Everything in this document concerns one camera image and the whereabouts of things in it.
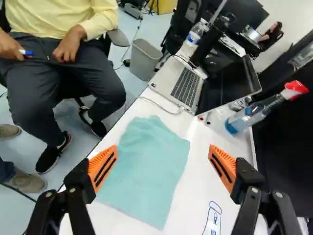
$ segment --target laptop screen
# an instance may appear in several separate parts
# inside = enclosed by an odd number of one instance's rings
[[[203,83],[196,115],[262,90],[248,55],[234,61]]]

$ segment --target blue marker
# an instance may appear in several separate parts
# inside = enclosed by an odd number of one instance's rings
[[[32,52],[32,51],[30,51],[30,50],[19,50],[19,52],[20,52],[22,55],[29,55],[29,56],[34,55],[34,52]]]

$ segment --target gray trash can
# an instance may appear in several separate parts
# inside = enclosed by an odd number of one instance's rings
[[[149,81],[162,55],[161,51],[146,40],[138,38],[133,41],[130,71],[141,80]]]

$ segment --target water bottle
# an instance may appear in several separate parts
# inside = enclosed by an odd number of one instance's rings
[[[265,100],[255,102],[250,106],[237,112],[234,116],[225,121],[225,128],[231,134],[237,134],[244,129],[262,121],[274,109],[286,100],[294,100],[309,90],[299,81],[292,81],[285,84],[285,89],[276,95]]]
[[[207,24],[208,22],[205,19],[201,18],[200,21],[196,23],[188,33],[187,38],[181,47],[181,51],[183,53],[182,55],[185,56],[187,59],[189,59],[190,56],[192,56],[192,54],[197,49],[198,42],[203,36],[203,32]]]

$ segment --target spray bottle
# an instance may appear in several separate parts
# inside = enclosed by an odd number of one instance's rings
[[[285,84],[285,89],[265,100],[255,102],[250,106],[237,112],[225,121],[225,128],[231,134],[237,134],[250,127],[269,115],[273,110],[282,105],[286,100],[294,100],[309,90],[299,81]]]

